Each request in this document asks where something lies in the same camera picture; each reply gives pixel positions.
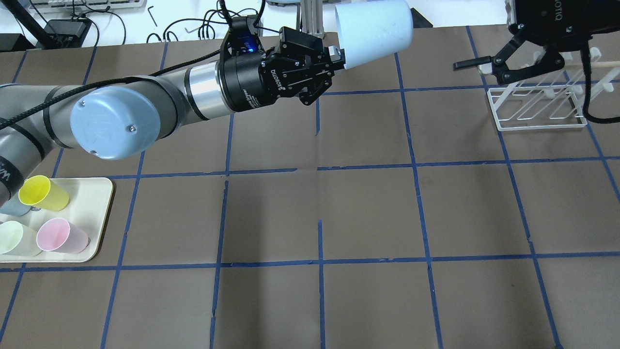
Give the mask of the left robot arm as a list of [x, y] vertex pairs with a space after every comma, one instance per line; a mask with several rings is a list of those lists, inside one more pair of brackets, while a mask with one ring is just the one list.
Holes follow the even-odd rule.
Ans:
[[82, 86], [1, 86], [1, 203], [13, 199], [53, 148], [104, 160], [132, 157], [179, 128], [297, 97], [316, 101], [348, 52], [283, 27], [270, 49], [250, 52], [226, 38], [219, 59], [151, 75]]

